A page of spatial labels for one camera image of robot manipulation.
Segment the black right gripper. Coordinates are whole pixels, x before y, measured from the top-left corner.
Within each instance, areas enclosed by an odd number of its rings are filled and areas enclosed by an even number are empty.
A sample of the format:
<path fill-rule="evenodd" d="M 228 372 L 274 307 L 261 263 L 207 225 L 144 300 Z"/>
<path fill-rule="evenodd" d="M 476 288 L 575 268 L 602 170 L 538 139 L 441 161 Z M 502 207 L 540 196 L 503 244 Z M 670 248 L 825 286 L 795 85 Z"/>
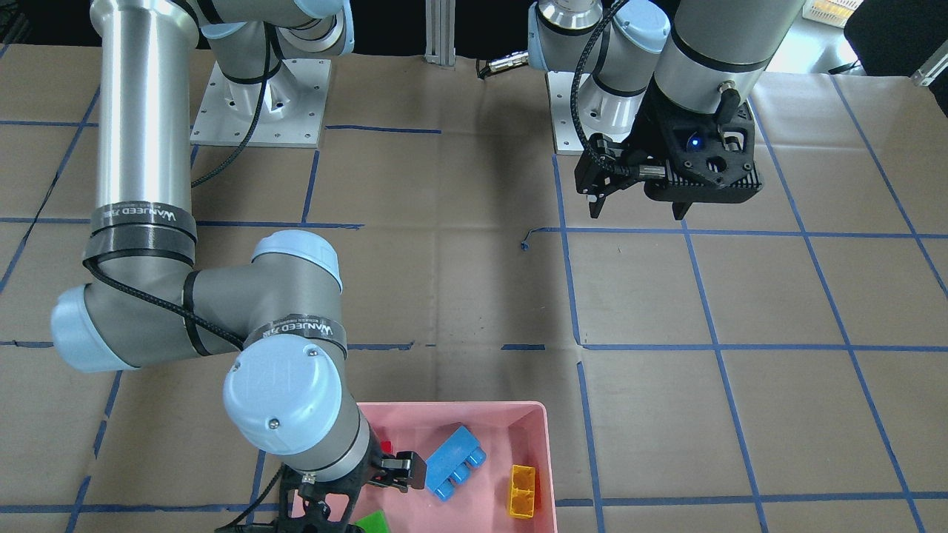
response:
<path fill-rule="evenodd" d="M 427 485 L 427 462 L 414 451 L 383 452 L 380 444 L 370 444 L 365 456 L 348 475 L 329 482 L 326 498 L 347 497 L 349 503 L 358 502 L 363 486 L 377 481 L 383 488 L 422 490 Z"/>

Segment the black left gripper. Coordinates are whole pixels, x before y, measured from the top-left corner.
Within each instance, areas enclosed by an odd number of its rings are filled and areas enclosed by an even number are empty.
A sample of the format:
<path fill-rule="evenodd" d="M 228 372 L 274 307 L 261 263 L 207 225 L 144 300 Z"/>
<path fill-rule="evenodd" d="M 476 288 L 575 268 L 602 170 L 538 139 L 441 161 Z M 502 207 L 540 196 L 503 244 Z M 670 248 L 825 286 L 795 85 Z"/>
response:
<path fill-rule="evenodd" d="M 644 91 L 631 133 L 622 143 L 590 136 L 575 167 L 576 192 L 588 197 L 590 217 L 599 217 L 605 199 L 631 185 L 688 186 L 685 156 L 690 141 L 690 111 L 660 89 Z M 672 215 L 684 221 L 692 202 L 674 201 Z"/>

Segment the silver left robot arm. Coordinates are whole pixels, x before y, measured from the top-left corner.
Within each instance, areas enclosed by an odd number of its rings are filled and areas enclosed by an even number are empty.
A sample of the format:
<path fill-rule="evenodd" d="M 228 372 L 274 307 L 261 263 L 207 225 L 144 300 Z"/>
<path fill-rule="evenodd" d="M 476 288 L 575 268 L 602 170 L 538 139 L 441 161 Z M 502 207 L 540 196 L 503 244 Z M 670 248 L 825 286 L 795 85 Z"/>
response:
<path fill-rule="evenodd" d="M 535 1 L 528 62 L 568 72 L 575 189 L 590 217 L 640 184 L 681 221 L 763 189 L 748 104 L 801 1 Z"/>

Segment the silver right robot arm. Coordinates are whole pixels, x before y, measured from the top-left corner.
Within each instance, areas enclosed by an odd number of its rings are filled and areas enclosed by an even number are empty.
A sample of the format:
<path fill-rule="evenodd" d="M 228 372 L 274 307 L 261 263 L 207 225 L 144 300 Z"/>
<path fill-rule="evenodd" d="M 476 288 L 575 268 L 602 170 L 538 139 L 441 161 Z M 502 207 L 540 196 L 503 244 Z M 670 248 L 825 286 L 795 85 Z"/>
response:
<path fill-rule="evenodd" d="M 54 347 L 82 372 L 235 352 L 224 409 L 241 435 L 301 479 L 306 498 L 358 499 L 371 483 L 423 489 L 426 463 L 383 452 L 347 389 L 338 254 L 312 232 L 260 240 L 250 262 L 198 270 L 187 57 L 224 45 L 230 77 L 264 88 L 302 58 L 353 48 L 348 1 L 93 1 L 101 37 L 97 201 L 82 266 L 59 297 Z"/>

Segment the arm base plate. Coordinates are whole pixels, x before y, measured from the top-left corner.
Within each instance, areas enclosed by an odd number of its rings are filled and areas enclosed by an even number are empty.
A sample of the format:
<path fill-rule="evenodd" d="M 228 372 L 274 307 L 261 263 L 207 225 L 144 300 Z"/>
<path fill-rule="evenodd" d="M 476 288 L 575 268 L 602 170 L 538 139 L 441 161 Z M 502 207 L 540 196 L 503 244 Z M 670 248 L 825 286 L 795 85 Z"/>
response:
<path fill-rule="evenodd" d="M 328 58 L 292 58 L 267 82 L 248 147 L 318 147 L 333 65 Z M 237 84 L 214 64 L 190 143 L 236 147 L 254 116 L 260 85 Z"/>
<path fill-rule="evenodd" d="M 571 112 L 572 72 L 545 73 L 556 155 L 581 155 L 582 146 Z"/>

